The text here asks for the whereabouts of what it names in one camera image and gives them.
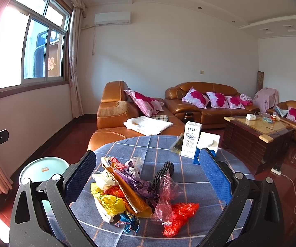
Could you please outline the window with brown frame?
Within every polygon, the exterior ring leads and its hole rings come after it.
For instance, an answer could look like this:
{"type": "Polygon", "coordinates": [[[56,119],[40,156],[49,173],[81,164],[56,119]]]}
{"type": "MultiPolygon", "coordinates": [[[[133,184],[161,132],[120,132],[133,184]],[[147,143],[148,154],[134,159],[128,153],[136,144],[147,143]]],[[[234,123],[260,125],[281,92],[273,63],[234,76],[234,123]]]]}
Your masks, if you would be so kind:
{"type": "Polygon", "coordinates": [[[67,84],[71,8],[64,0],[11,0],[0,18],[0,99],[67,84]]]}

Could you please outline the tall white milk carton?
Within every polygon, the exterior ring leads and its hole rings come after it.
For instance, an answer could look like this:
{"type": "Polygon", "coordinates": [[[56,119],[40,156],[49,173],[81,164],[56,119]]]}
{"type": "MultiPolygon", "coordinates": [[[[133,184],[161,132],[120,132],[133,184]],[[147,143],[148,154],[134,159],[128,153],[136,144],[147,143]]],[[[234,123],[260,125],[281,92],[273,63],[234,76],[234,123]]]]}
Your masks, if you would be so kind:
{"type": "Polygon", "coordinates": [[[201,123],[189,121],[185,124],[184,138],[180,154],[181,156],[192,159],[194,158],[201,129],[201,123]]]}

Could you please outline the light green trash bin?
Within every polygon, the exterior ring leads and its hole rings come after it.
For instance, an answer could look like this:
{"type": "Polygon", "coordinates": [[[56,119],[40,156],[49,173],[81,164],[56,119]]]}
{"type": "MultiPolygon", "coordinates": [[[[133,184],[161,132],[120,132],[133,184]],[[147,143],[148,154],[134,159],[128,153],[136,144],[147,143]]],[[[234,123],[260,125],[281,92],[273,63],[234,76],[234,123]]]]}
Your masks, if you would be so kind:
{"type": "Polygon", "coordinates": [[[32,183],[49,180],[55,174],[63,174],[69,164],[62,158],[43,157],[29,163],[19,175],[19,189],[22,181],[30,179],[32,183]]]}

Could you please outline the checkered cushion on sofa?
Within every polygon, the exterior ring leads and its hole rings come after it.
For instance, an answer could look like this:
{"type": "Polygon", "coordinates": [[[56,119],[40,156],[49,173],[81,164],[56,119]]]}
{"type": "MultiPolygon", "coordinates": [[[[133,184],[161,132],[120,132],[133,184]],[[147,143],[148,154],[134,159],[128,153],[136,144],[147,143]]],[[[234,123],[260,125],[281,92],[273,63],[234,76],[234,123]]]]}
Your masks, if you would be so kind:
{"type": "Polygon", "coordinates": [[[160,120],[160,121],[163,121],[163,122],[168,122],[169,121],[169,117],[166,114],[152,115],[151,118],[156,119],[156,120],[160,120]]]}

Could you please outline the orange gold long box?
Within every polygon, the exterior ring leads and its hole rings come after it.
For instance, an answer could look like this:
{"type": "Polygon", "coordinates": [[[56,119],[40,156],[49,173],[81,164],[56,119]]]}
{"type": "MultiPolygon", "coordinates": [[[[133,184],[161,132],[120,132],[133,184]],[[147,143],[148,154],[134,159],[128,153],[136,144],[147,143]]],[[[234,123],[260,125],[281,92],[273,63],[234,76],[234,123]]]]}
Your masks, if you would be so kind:
{"type": "Polygon", "coordinates": [[[153,211],[151,207],[135,193],[135,191],[122,179],[121,176],[112,168],[103,166],[112,176],[112,179],[118,184],[119,188],[124,193],[128,206],[127,211],[138,217],[149,218],[153,211]]]}

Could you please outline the pink floral pillow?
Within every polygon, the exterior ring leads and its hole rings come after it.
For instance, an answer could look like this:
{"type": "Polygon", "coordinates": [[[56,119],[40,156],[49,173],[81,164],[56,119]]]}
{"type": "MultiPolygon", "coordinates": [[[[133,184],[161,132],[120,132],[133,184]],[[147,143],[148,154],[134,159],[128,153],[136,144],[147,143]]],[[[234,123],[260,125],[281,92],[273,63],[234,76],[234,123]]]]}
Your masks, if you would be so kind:
{"type": "Polygon", "coordinates": [[[194,87],[191,87],[188,93],[182,98],[182,101],[195,105],[200,109],[206,109],[209,98],[197,91],[194,87]]]}
{"type": "Polygon", "coordinates": [[[211,107],[215,109],[229,109],[226,97],[222,93],[207,92],[211,107]]]}
{"type": "Polygon", "coordinates": [[[244,109],[245,108],[238,97],[226,96],[226,100],[227,100],[227,103],[228,103],[230,109],[244,109]]]}

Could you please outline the purple snack wrapper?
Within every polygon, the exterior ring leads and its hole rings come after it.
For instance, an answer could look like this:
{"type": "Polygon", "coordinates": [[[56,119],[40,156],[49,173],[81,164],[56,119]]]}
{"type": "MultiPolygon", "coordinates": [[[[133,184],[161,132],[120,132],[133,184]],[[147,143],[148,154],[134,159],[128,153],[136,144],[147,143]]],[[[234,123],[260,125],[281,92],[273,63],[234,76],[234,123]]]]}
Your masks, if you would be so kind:
{"type": "Polygon", "coordinates": [[[150,206],[156,207],[159,202],[159,195],[148,181],[136,180],[132,175],[124,170],[115,168],[114,171],[131,187],[133,191],[135,191],[135,193],[137,193],[141,198],[144,198],[150,206]]]}

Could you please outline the pink clear plastic bag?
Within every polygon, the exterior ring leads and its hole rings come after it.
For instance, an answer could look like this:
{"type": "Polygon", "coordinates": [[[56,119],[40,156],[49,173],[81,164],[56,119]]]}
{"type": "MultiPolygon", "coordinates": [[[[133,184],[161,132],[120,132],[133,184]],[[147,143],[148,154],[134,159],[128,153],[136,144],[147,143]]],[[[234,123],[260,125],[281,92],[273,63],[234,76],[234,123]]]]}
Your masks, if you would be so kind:
{"type": "Polygon", "coordinates": [[[172,180],[167,173],[160,183],[159,202],[157,203],[154,213],[151,216],[152,222],[160,225],[170,224],[173,218],[172,200],[175,200],[183,193],[183,189],[177,182],[172,180]]]}

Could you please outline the blue white Look carton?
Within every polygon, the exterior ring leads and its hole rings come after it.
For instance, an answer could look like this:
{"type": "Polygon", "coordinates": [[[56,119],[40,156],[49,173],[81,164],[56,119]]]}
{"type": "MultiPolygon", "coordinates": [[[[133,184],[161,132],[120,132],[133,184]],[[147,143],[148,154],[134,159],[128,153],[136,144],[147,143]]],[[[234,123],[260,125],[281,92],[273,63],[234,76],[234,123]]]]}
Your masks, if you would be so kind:
{"type": "Polygon", "coordinates": [[[194,164],[199,164],[199,155],[200,151],[203,150],[204,148],[207,148],[215,157],[216,153],[218,151],[218,145],[220,141],[220,135],[218,134],[212,134],[212,133],[207,133],[207,132],[201,132],[200,133],[200,138],[197,143],[197,148],[196,152],[194,155],[194,164]]]}

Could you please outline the clear dark snack packet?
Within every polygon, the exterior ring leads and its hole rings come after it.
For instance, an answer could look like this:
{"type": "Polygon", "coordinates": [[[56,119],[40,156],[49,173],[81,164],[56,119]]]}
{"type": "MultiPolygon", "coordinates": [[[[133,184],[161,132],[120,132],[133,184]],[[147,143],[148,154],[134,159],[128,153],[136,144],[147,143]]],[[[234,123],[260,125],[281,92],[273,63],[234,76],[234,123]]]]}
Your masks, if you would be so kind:
{"type": "Polygon", "coordinates": [[[169,150],[173,153],[181,154],[184,134],[181,133],[175,142],[170,146],[169,150]]]}

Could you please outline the white red plastic bag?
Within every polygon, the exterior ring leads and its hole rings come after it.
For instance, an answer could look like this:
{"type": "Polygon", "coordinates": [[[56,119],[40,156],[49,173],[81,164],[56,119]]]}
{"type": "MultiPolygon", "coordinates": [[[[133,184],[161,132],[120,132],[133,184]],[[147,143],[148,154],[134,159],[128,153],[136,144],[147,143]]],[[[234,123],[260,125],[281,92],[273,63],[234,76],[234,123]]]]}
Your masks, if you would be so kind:
{"type": "Polygon", "coordinates": [[[141,157],[133,157],[125,163],[125,166],[131,175],[139,177],[143,163],[144,160],[141,157]]]}

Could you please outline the white printed plastic bag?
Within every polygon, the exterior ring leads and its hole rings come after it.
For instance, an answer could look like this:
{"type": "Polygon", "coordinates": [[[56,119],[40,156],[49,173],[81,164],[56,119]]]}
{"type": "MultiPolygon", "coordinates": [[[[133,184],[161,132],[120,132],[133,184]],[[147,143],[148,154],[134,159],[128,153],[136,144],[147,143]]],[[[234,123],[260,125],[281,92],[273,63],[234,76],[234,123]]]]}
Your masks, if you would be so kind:
{"type": "Polygon", "coordinates": [[[108,170],[104,170],[101,173],[92,174],[92,178],[101,190],[107,190],[110,187],[117,185],[108,170]]]}

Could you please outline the white tissue box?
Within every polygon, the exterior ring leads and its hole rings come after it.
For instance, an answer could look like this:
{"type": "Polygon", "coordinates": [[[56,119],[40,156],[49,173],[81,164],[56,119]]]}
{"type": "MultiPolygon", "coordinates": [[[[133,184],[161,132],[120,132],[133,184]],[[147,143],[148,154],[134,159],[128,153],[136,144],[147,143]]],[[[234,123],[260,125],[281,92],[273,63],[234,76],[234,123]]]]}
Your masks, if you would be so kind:
{"type": "Polygon", "coordinates": [[[246,114],[246,120],[248,120],[249,122],[254,122],[254,121],[256,121],[256,115],[246,114]]]}

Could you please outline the brown leather chaise sofa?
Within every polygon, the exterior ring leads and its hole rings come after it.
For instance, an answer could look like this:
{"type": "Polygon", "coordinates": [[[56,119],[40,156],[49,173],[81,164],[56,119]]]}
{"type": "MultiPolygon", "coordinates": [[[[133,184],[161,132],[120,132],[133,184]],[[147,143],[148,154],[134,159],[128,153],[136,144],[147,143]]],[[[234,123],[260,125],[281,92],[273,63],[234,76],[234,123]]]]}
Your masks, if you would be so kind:
{"type": "Polygon", "coordinates": [[[142,135],[124,125],[128,119],[142,115],[138,106],[125,93],[127,89],[124,81],[108,82],[105,85],[97,111],[97,130],[90,138],[89,150],[94,151],[107,143],[142,135]]]}

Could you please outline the white folded cloth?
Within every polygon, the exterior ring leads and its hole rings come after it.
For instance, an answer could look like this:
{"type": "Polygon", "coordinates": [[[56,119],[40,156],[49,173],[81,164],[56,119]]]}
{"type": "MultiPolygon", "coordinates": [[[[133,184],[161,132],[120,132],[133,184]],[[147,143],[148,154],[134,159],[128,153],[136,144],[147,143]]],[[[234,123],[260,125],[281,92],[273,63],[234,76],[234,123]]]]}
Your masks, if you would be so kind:
{"type": "Polygon", "coordinates": [[[146,116],[128,119],[123,124],[127,129],[136,131],[145,136],[158,135],[173,125],[172,122],[156,120],[146,116]]]}

